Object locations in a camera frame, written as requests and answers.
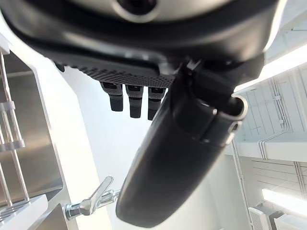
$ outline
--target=metal wire rack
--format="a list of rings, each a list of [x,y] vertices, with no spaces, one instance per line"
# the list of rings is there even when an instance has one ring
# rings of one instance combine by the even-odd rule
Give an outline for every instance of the metal wire rack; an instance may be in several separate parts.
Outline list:
[[[24,182],[24,176],[22,169],[20,167],[20,162],[17,155],[17,149],[24,147],[24,140],[22,139],[16,114],[15,114],[15,104],[14,101],[12,101],[10,88],[8,84],[8,79],[5,71],[5,65],[4,65],[4,57],[2,53],[2,49],[0,49],[0,74],[1,74],[1,81],[4,88],[5,93],[5,102],[0,103],[0,113],[1,113],[1,119],[2,124],[4,126],[4,133],[3,133],[3,127],[1,127],[0,124],[0,154],[11,154],[13,163],[15,166],[15,170],[17,173],[18,181],[20,183],[24,200],[18,203],[13,203],[11,199],[11,195],[7,186],[7,182],[5,180],[5,175],[2,169],[2,165],[0,162],[0,183],[1,187],[3,189],[3,193],[6,199],[6,207],[0,209],[0,223],[3,222],[6,218],[11,216],[13,213],[18,211],[20,208],[22,208],[25,204],[29,203],[30,198],[29,194]],[[12,121],[13,130],[11,128],[9,119]]]

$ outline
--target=faucet handle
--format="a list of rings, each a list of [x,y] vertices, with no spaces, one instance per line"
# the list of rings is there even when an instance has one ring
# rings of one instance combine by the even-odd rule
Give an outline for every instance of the faucet handle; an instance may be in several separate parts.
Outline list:
[[[89,216],[95,212],[96,208],[99,206],[100,197],[105,193],[109,186],[113,182],[112,176],[107,176],[104,181],[99,185],[99,187],[94,191],[94,193],[88,198],[80,203],[80,213]]]

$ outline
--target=black plastic housing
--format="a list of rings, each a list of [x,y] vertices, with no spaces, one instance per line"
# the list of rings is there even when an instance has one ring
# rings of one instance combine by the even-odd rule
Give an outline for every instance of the black plastic housing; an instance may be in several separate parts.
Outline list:
[[[191,195],[229,144],[247,113],[240,97],[213,107],[193,94],[193,82],[178,77],[139,148],[121,189],[117,216],[154,227]]]

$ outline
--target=chrome faucet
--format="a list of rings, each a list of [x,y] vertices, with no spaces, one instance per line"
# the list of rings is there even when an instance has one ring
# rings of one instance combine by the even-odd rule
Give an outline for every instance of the chrome faucet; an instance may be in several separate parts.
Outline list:
[[[107,176],[88,199],[80,203],[66,205],[66,218],[73,219],[79,215],[89,216],[93,214],[96,209],[114,203],[119,196],[120,190],[106,191],[113,180],[112,176]]]

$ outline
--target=fluorescent light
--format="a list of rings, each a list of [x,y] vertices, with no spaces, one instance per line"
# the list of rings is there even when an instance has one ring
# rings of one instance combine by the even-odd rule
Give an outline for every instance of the fluorescent light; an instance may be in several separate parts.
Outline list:
[[[242,85],[238,85],[235,88],[235,92],[245,89],[251,85],[254,85],[268,78],[271,78],[282,72],[290,70],[294,67],[302,65],[306,62],[307,62],[307,44],[268,63],[263,67],[261,74],[257,79],[246,82]]]
[[[307,217],[307,201],[268,189],[263,189],[262,194],[265,200]]]

